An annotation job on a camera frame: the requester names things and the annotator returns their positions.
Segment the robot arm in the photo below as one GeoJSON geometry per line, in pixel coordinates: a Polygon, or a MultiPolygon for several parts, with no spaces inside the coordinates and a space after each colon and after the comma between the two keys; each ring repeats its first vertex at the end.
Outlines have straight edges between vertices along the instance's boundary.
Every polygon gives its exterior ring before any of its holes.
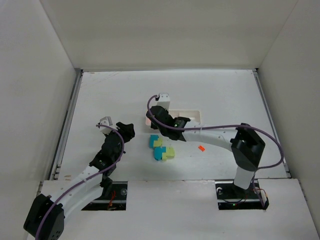
{"type": "Polygon", "coordinates": [[[163,136],[171,140],[206,143],[229,150],[233,153],[235,162],[238,165],[233,184],[241,189],[248,189],[258,169],[265,148],[265,142],[254,130],[247,128],[201,129],[208,126],[187,117],[173,118],[169,114],[170,98],[167,93],[160,93],[156,100],[158,104],[150,108],[153,116],[149,112],[146,113],[146,116],[151,121],[151,128],[159,129],[163,136]],[[159,124],[154,118],[166,126],[177,128],[177,130],[159,124]],[[178,130],[180,128],[200,129],[178,130]]]}
{"type": "MultiPolygon", "coordinates": [[[[109,117],[101,119],[99,124],[114,127],[109,117]]],[[[125,125],[118,122],[116,126],[117,128],[114,128],[114,130],[121,135],[124,143],[129,142],[135,136],[133,124],[125,125]]],[[[23,225],[23,228],[32,236],[36,236],[44,215],[66,190],[73,188],[50,211],[39,232],[39,240],[57,240],[64,230],[65,223],[71,218],[72,214],[99,198],[103,192],[106,195],[109,194],[113,183],[109,175],[116,169],[115,162],[120,157],[123,146],[120,137],[115,132],[102,126],[99,129],[105,135],[104,143],[101,150],[83,172],[54,194],[48,196],[40,194],[34,199],[23,225]],[[86,180],[89,176],[97,174],[111,165],[114,166],[100,176],[86,180]]]]}

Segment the table surface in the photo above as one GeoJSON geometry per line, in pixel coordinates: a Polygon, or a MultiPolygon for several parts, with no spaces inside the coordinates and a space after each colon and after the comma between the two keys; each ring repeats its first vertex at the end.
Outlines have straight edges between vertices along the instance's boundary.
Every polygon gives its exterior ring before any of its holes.
{"type": "MultiPolygon", "coordinates": [[[[84,73],[62,160],[59,180],[70,180],[82,172],[101,149],[104,135],[95,127],[111,116],[112,121],[134,124],[135,138],[125,144],[126,154],[111,178],[130,180],[220,180],[233,179],[237,165],[233,154],[208,144],[164,140],[175,158],[159,162],[149,148],[145,124],[148,99],[169,93],[171,110],[200,111],[208,125],[248,123],[272,134],[263,100],[251,70],[197,69],[84,73]]],[[[277,146],[261,136],[266,147],[260,166],[280,159],[277,146]]],[[[281,164],[260,170],[257,178],[287,178],[281,164]]]]}
{"type": "MultiPolygon", "coordinates": [[[[45,181],[52,194],[68,181],[45,181]]],[[[129,181],[125,211],[81,211],[60,240],[318,240],[296,179],[260,179],[270,206],[219,210],[212,180],[129,181]]]]}

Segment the white table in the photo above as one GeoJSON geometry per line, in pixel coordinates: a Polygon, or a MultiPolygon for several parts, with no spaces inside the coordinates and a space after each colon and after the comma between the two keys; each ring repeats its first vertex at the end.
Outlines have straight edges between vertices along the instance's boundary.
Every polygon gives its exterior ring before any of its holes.
{"type": "MultiPolygon", "coordinates": [[[[175,158],[158,162],[148,141],[152,129],[145,125],[147,100],[169,93],[172,110],[199,110],[209,125],[248,123],[272,133],[272,128],[251,70],[199,69],[95,72],[83,75],[65,148],[59,180],[78,175],[101,149],[104,135],[95,127],[105,116],[113,122],[134,124],[135,138],[125,144],[111,178],[129,180],[219,180],[233,179],[237,165],[223,148],[196,142],[167,139],[175,158]]],[[[277,146],[262,136],[266,147],[260,166],[280,159],[277,146]]],[[[284,166],[258,171],[257,178],[287,178],[284,166]]]]}
{"type": "MultiPolygon", "coordinates": [[[[68,181],[45,181],[52,194],[68,181]]],[[[215,183],[129,181],[125,211],[81,211],[60,240],[318,240],[296,179],[260,179],[270,206],[219,210],[215,183]]]]}

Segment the small orange piece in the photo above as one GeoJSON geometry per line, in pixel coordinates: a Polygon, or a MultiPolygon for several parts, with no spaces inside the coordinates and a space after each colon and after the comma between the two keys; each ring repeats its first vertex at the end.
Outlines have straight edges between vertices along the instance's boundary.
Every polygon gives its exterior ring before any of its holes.
{"type": "Polygon", "coordinates": [[[198,146],[198,149],[200,149],[202,152],[204,152],[206,149],[203,146],[198,146]]]}

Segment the white wall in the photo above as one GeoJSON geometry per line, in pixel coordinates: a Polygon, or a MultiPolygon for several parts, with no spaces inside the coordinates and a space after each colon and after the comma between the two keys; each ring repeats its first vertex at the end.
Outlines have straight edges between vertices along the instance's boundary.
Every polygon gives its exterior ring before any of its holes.
{"type": "Polygon", "coordinates": [[[258,73],[289,169],[302,183],[319,232],[319,0],[299,0],[258,73]]]}
{"type": "Polygon", "coordinates": [[[0,0],[0,239],[19,240],[75,71],[39,0],[0,0]]]}
{"type": "Polygon", "coordinates": [[[257,68],[297,0],[41,0],[85,69],[257,68]]]}

